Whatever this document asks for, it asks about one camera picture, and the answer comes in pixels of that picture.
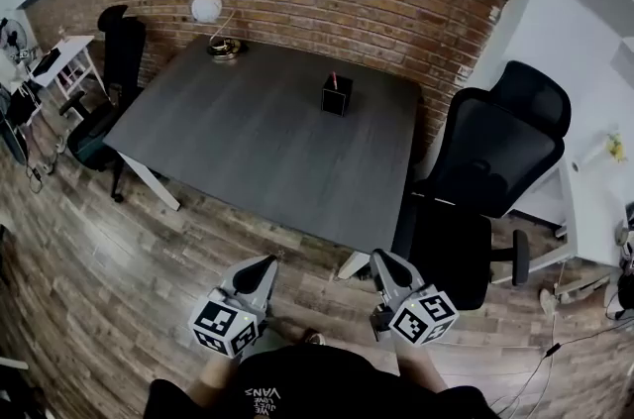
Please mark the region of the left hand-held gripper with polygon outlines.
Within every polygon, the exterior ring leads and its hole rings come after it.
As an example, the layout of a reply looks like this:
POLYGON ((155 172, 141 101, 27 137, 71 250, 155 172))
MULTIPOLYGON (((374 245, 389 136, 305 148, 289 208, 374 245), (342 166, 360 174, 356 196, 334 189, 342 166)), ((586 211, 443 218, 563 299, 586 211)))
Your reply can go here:
POLYGON ((274 256, 230 266, 192 310, 188 325, 198 344, 226 358, 239 358, 264 329, 277 271, 274 256))

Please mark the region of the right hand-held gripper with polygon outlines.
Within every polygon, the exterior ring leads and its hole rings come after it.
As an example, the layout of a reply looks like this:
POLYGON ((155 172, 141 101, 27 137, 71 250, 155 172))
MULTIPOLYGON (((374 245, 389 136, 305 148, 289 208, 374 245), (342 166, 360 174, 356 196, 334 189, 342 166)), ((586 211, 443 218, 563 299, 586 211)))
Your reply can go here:
POLYGON ((392 336, 422 347, 441 339, 459 318, 447 294, 425 283, 418 269, 401 256, 375 249, 370 270, 381 298, 370 315, 378 342, 392 336))

